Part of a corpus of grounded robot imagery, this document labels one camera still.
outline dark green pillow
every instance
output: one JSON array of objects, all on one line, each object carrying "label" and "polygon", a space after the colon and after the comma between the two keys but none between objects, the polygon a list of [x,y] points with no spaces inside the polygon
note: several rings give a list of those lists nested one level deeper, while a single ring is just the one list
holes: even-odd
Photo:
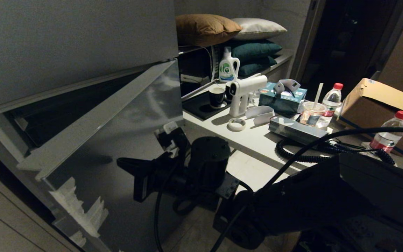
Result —
[{"label": "dark green pillow", "polygon": [[276,64],[276,61],[270,56],[261,59],[252,59],[251,61],[247,62],[247,64],[240,64],[239,76],[253,75],[256,72],[271,67],[274,64]]},{"label": "dark green pillow", "polygon": [[282,49],[280,45],[268,40],[230,40],[226,46],[231,46],[231,56],[238,58],[241,64],[272,56]]}]

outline refrigerator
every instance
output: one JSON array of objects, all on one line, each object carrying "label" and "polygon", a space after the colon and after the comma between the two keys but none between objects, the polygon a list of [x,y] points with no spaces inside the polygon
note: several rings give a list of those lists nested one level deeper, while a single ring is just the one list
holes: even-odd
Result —
[{"label": "refrigerator", "polygon": [[[84,251],[155,251],[121,157],[183,120],[173,1],[0,1],[0,160]],[[162,237],[181,217],[164,197]]]}]

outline floor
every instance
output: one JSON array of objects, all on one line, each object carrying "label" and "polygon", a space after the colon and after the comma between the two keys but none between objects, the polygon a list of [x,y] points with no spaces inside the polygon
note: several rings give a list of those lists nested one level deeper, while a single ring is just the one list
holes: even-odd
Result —
[{"label": "floor", "polygon": [[[253,190],[261,188],[278,170],[244,153],[235,151],[228,161],[227,171],[244,181]],[[208,252],[214,245],[219,233],[212,228],[214,213],[196,208],[182,224],[163,242],[166,252]],[[255,252],[289,252],[298,239],[299,233],[289,236],[267,238]],[[225,239],[218,252],[247,252]]]}]

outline bottle cap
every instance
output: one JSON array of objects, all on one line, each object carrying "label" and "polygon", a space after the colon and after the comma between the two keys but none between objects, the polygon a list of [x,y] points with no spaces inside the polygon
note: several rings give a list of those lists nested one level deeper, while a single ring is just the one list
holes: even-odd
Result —
[{"label": "bottle cap", "polygon": [[334,88],[338,89],[338,90],[341,90],[343,88],[343,84],[342,83],[335,83]]},{"label": "bottle cap", "polygon": [[399,110],[398,112],[396,112],[395,117],[396,117],[396,118],[399,118],[399,119],[401,119],[401,120],[403,120],[403,111],[402,111],[402,110]]}]

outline cushion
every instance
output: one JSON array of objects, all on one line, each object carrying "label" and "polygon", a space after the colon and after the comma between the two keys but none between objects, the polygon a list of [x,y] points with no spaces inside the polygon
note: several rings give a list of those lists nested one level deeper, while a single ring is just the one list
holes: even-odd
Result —
[{"label": "cushion", "polygon": [[241,63],[272,56],[282,49],[280,45],[268,40],[232,40],[226,44],[231,46],[231,56],[238,58]]},{"label": "cushion", "polygon": [[179,45],[211,46],[230,40],[242,30],[231,19],[212,14],[185,14],[176,17]]},{"label": "cushion", "polygon": [[280,24],[266,19],[239,18],[232,21],[242,27],[234,40],[265,40],[287,32]]},{"label": "cushion", "polygon": [[239,76],[253,75],[261,70],[264,70],[265,68],[271,67],[274,64],[276,64],[276,61],[270,56],[261,59],[253,59],[247,64],[240,65]]}]

